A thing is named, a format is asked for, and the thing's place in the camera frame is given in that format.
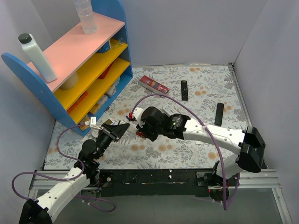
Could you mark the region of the black remote control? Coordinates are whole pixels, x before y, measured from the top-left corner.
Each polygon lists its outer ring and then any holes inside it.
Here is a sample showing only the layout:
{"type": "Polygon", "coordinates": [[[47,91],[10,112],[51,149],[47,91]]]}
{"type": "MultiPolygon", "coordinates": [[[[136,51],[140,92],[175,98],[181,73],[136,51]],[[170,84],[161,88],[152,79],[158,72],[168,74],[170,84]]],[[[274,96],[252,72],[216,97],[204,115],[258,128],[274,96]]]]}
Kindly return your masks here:
{"type": "Polygon", "coordinates": [[[216,126],[222,125],[223,113],[224,113],[224,104],[218,103],[217,107],[216,107],[216,114],[215,114],[215,120],[214,120],[214,124],[216,126]]]}

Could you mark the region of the slim white remote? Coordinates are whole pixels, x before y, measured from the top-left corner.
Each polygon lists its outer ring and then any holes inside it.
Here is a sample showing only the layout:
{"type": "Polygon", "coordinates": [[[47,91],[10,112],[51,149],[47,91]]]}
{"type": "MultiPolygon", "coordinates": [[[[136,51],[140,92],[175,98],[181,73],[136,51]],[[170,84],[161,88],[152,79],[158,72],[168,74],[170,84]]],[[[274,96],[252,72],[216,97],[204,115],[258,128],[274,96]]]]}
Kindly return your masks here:
{"type": "Polygon", "coordinates": [[[136,135],[136,132],[138,132],[137,128],[135,126],[131,125],[131,124],[129,125],[129,127],[127,129],[127,132],[133,134],[134,136],[138,136],[138,135],[136,135]]]}

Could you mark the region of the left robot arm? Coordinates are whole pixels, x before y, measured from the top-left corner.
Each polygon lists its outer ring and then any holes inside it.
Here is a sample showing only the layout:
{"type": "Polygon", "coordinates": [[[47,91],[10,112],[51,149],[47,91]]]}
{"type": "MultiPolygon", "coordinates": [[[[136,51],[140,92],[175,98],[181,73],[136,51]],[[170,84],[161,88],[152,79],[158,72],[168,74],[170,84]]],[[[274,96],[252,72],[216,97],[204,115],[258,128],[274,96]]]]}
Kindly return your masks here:
{"type": "Polygon", "coordinates": [[[55,178],[57,184],[37,199],[27,198],[22,208],[19,223],[51,224],[64,207],[85,187],[98,185],[99,163],[108,146],[118,141],[129,129],[129,123],[96,127],[98,137],[82,144],[76,163],[63,178],[55,178]]]}

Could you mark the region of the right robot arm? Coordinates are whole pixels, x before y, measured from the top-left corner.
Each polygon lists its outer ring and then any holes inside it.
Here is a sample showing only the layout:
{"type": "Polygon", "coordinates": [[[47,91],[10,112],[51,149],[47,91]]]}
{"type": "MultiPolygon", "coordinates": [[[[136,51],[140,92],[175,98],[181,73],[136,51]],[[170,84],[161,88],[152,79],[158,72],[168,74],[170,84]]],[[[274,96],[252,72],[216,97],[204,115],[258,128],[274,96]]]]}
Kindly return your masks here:
{"type": "Polygon", "coordinates": [[[252,126],[246,130],[227,129],[213,125],[201,125],[197,120],[182,114],[168,116],[155,107],[135,108],[132,117],[136,119],[137,133],[155,141],[159,135],[169,139],[196,140],[232,152],[219,162],[211,174],[212,182],[222,185],[241,171],[259,173],[266,144],[259,131],[252,126]]]}

